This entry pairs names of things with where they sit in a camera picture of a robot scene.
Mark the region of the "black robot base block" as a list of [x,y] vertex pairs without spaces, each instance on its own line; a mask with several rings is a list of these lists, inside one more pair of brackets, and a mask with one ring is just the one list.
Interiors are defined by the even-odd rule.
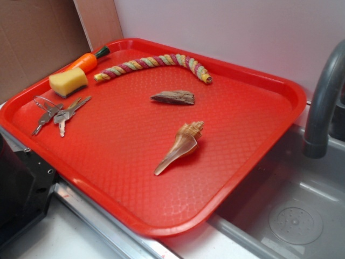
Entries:
[[56,170],[34,151],[13,151],[1,137],[1,247],[42,220]]

